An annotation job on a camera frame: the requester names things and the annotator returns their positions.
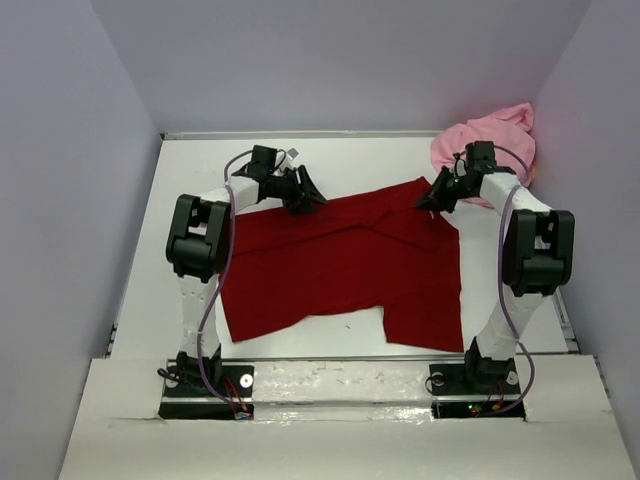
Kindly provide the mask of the red t shirt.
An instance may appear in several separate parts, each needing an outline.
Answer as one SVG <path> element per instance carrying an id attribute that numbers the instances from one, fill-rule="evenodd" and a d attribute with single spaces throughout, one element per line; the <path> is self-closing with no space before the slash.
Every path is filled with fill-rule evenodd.
<path id="1" fill-rule="evenodd" d="M 232 340 L 379 307 L 388 342 L 463 351 L 459 233 L 415 208 L 429 188 L 419 177 L 309 215 L 239 215 L 222 289 Z"/>

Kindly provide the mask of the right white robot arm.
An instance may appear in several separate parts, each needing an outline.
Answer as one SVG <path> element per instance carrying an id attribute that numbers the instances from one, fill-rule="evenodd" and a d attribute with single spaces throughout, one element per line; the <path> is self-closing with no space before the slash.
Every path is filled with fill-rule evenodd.
<path id="1" fill-rule="evenodd" d="M 496 160 L 499 146 L 474 141 L 440 170 L 416 208 L 453 212 L 461 200 L 480 198 L 500 216 L 498 300 L 460 363 L 433 364 L 426 382 L 434 396 L 526 394 L 515 356 L 533 314 L 572 274 L 575 217 L 539 201 L 515 171 Z"/>

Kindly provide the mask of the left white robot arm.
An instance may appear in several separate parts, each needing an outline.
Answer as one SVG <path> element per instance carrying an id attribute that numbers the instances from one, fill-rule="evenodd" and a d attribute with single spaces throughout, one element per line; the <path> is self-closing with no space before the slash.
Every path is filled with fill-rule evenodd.
<path id="1" fill-rule="evenodd" d="M 165 254 L 177 276 L 182 301 L 182 340 L 169 381 L 192 387 L 225 403 L 217 389 L 225 379 L 215 303 L 230 272 L 239 212 L 277 199 L 293 214 L 309 214 L 328 200 L 303 165 L 298 152 L 255 145 L 223 168 L 223 184 L 201 195 L 176 200 Z"/>

